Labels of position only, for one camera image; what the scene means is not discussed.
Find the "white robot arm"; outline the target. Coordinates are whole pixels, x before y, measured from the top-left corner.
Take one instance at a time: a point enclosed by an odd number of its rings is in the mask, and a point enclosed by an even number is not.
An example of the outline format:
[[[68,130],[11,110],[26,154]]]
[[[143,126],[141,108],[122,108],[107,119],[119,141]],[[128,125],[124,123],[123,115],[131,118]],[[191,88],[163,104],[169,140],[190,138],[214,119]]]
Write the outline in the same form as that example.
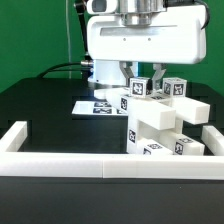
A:
[[[75,0],[88,81],[124,86],[151,63],[154,80],[166,64],[195,64],[206,56],[210,10],[203,0]]]

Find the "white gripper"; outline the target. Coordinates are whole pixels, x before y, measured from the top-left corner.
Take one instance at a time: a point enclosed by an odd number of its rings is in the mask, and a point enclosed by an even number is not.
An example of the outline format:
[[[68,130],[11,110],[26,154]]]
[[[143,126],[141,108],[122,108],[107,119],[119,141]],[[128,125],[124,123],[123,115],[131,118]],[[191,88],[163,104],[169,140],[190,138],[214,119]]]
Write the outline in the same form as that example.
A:
[[[124,26],[118,15],[93,16],[87,25],[88,51],[95,60],[120,61],[126,83],[134,76],[131,62],[154,63],[153,89],[159,90],[164,63],[195,64],[205,57],[205,18],[202,5],[169,7],[155,13],[148,26]]]

